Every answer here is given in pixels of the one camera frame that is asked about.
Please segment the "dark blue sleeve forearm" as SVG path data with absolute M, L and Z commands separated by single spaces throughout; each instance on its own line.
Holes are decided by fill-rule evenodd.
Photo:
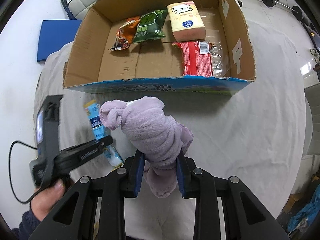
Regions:
M 39 226 L 40 221 L 33 214 L 32 210 L 25 212 L 22 215 L 22 221 L 18 228 L 13 228 L 11 231 L 19 240 L 28 240 L 34 230 Z

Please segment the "person's left hand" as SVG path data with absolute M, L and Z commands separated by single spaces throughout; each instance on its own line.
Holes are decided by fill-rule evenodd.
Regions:
M 50 213 L 53 206 L 63 197 L 65 189 L 63 181 L 59 179 L 54 186 L 41 191 L 33 198 L 31 210 L 39 221 L 43 221 Z

